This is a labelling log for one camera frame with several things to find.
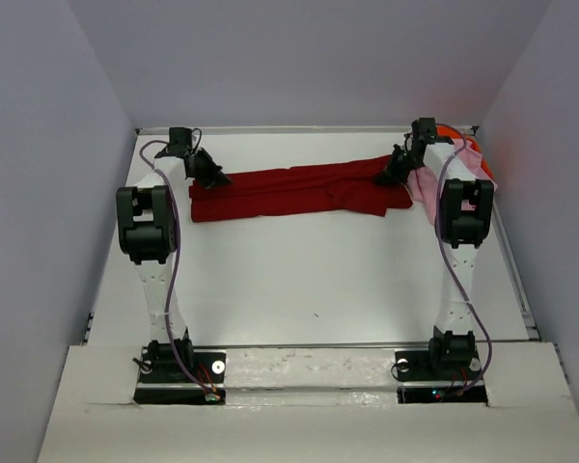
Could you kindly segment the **dark red t shirt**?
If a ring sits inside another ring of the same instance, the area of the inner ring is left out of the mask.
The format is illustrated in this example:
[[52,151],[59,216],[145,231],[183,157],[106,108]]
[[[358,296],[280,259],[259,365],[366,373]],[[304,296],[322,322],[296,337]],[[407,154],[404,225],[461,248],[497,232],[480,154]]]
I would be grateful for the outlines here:
[[191,219],[209,223],[255,217],[346,210],[383,217],[390,209],[413,205],[401,185],[378,186],[373,178],[385,156],[231,175],[232,184],[189,187]]

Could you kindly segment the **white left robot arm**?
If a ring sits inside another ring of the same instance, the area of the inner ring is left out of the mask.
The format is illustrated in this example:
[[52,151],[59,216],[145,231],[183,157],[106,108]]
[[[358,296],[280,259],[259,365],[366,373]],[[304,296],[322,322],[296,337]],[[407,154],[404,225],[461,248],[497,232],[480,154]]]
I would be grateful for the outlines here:
[[210,189],[232,180],[201,146],[200,128],[172,127],[169,140],[151,140],[139,150],[150,172],[116,192],[117,233],[121,251],[134,265],[142,284],[150,321],[147,352],[136,361],[144,374],[160,373],[175,381],[196,378],[195,353],[179,312],[175,285],[181,253],[179,208],[170,174]]

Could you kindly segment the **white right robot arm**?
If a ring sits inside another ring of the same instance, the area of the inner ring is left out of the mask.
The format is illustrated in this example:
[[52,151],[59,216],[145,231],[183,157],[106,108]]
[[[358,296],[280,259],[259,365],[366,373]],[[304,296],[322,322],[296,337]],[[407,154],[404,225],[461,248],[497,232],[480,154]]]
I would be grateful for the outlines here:
[[478,252],[490,233],[495,186],[466,167],[456,147],[441,135],[434,118],[412,122],[403,144],[395,145],[377,186],[406,186],[410,174],[426,168],[435,176],[434,233],[444,264],[441,305],[425,349],[396,354],[391,368],[401,382],[462,382],[472,387],[491,362],[492,340],[472,302]]

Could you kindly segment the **pink t shirt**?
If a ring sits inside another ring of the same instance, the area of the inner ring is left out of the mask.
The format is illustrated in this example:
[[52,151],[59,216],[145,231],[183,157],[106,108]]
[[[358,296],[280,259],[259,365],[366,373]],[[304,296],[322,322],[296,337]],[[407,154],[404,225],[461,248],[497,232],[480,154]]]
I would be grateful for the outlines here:
[[449,164],[446,170],[447,178],[459,179],[481,179],[490,180],[494,185],[494,190],[498,189],[498,184],[494,179],[479,178],[474,175],[464,163],[457,157],[466,147],[462,146],[457,149],[455,143],[451,145],[436,144],[427,148],[425,154],[426,166],[409,175],[408,188],[414,201],[421,202],[424,205],[428,221],[433,226],[437,210],[438,200],[438,180],[441,171],[449,158],[454,160]]

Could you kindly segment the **orange t shirt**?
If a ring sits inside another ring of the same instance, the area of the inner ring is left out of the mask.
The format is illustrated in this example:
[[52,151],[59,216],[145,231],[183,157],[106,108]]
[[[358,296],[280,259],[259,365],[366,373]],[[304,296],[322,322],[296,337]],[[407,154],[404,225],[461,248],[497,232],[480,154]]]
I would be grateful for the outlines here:
[[457,149],[466,145],[466,148],[457,157],[474,175],[479,178],[494,179],[486,160],[483,158],[482,150],[473,136],[459,134],[456,130],[445,127],[442,124],[437,125],[437,133],[440,136],[451,138]]

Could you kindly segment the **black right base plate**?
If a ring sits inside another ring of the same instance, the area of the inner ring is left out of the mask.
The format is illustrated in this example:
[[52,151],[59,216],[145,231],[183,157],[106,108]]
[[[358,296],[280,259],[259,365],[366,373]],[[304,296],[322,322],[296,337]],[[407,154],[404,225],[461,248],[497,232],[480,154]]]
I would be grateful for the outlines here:
[[391,375],[397,382],[399,404],[481,403],[488,402],[480,361],[468,365],[434,367],[425,350],[395,352]]

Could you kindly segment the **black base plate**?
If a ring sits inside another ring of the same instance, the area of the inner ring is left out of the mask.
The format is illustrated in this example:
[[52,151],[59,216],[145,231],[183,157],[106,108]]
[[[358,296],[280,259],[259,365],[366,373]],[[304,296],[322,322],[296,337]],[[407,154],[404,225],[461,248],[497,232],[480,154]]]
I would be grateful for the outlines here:
[[226,399],[227,353],[196,349],[190,374],[184,374],[172,353],[154,361],[147,349],[133,362],[139,368],[133,400],[140,405],[223,405]]
[[391,375],[397,382],[399,404],[481,403],[488,402],[480,361],[468,365],[434,367],[425,350],[395,352]]

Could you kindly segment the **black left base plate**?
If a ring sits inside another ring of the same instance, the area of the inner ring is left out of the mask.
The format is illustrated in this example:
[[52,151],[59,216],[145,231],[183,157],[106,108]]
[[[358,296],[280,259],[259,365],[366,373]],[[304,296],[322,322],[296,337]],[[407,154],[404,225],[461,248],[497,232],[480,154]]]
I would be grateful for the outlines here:
[[227,353],[196,349],[190,374],[184,374],[172,353],[154,361],[147,349],[133,362],[139,368],[133,400],[140,405],[223,405],[226,399]]

